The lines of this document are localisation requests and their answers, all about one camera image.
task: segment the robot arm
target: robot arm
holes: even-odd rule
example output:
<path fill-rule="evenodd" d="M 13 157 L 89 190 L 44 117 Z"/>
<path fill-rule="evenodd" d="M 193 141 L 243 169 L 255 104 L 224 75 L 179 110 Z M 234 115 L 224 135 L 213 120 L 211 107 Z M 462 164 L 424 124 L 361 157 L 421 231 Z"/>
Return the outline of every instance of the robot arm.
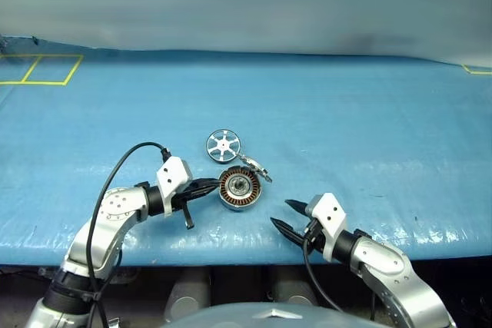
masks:
<path fill-rule="evenodd" d="M 326 261 L 336 259 L 367 284 L 381 299 L 397 326 L 444 328 L 455 326 L 440 297 L 415 272 L 398 248 L 380 244 L 363 231 L 347 231 L 347 215 L 333 194 L 317 195 L 309 203 L 287 200 L 296 211 L 311 218 L 301 236 L 281 220 L 272 222 L 289 240 L 311 250 Z"/>
<path fill-rule="evenodd" d="M 191 172 L 185 161 L 170 156 L 157 172 L 157 185 L 148 183 L 130 188 L 109 190 L 95 223 L 91 247 L 95 277 L 102 283 L 108 279 L 126 233 L 148 216 L 183 210 L 187 228 L 193 223 L 187 201 L 204 196 L 218 186 L 215 179 L 191 181 Z M 91 288 L 86 245 L 91 221 L 75 235 L 65 260 L 56 273 L 45 297 L 39 300 L 27 327 L 85 327 L 94 300 Z"/>

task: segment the copper coil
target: copper coil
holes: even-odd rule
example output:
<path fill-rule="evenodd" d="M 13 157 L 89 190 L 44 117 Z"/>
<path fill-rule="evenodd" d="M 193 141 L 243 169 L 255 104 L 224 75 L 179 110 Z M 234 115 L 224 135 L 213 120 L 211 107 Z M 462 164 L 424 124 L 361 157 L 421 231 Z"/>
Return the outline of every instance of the copper coil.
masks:
<path fill-rule="evenodd" d="M 231 196 L 230 191 L 228 190 L 228 180 L 233 176 L 246 177 L 248 179 L 248 183 L 251 186 L 251 193 L 247 197 L 236 198 Z M 261 193 L 258 177 L 247 167 L 231 167 L 222 173 L 219 180 L 221 182 L 220 195 L 222 200 L 231 205 L 235 210 L 254 203 Z"/>

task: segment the small metal part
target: small metal part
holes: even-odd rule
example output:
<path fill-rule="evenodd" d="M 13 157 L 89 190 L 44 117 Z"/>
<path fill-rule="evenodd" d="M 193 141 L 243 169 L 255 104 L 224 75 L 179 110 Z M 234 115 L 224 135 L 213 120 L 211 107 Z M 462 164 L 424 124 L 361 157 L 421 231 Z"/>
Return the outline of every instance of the small metal part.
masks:
<path fill-rule="evenodd" d="M 228 209 L 244 210 L 260 197 L 260 181 L 249 167 L 230 167 L 222 172 L 219 181 L 219 195 Z"/>
<path fill-rule="evenodd" d="M 113 318 L 108 320 L 109 328 L 120 328 L 120 318 Z"/>
<path fill-rule="evenodd" d="M 231 130 L 216 130 L 207 139 L 208 156 L 222 164 L 233 161 L 241 150 L 239 137 Z"/>
<path fill-rule="evenodd" d="M 264 169 L 255 159 L 252 157 L 247 157 L 243 154 L 239 154 L 239 159 L 241 159 L 242 162 L 245 163 L 253 172 L 261 175 L 267 182 L 271 182 L 268 171 Z"/>

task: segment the yellow tape line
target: yellow tape line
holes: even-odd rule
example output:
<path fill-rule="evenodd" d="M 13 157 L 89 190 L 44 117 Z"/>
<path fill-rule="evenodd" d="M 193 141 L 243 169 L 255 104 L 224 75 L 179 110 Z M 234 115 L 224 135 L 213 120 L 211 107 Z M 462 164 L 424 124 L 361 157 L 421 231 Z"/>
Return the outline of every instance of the yellow tape line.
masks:
<path fill-rule="evenodd" d="M 463 69 L 470 75 L 492 75 L 492 71 L 473 71 L 469 69 L 466 65 L 461 65 Z"/>
<path fill-rule="evenodd" d="M 45 84 L 50 86 L 66 86 L 70 81 L 71 77 L 77 71 L 80 66 L 82 59 L 84 59 L 84 55 L 82 54 L 3 54 L 0 55 L 0 58 L 35 58 L 32 62 L 31 66 L 25 72 L 24 77 L 22 77 L 19 81 L 0 81 L 0 84 Z M 38 63 L 43 58 L 77 58 L 74 66 L 70 69 L 67 77 L 63 81 L 29 81 L 28 78 L 31 73 L 35 70 Z"/>

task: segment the blue table mat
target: blue table mat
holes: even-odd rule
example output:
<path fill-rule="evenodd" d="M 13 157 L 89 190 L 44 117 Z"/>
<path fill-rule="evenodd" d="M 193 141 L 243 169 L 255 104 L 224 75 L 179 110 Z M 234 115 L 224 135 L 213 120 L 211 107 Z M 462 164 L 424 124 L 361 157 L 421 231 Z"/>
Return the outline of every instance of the blue table mat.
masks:
<path fill-rule="evenodd" d="M 112 51 L 29 40 L 15 53 L 81 54 L 65 86 L 0 85 L 0 263 L 57 265 L 133 144 L 157 141 L 195 177 L 226 169 L 204 149 L 229 128 L 270 172 L 252 209 L 218 193 L 125 238 L 124 265 L 301 263 L 270 217 L 302 230 L 284 199 L 333 192 L 358 227 L 412 259 L 492 253 L 492 78 L 410 58 Z M 0 59 L 0 81 L 17 78 Z M 43 61 L 36 80 L 60 78 Z M 231 163 L 240 164 L 239 160 Z M 114 186 L 155 182 L 146 148 Z M 319 256 L 314 261 L 321 261 Z"/>

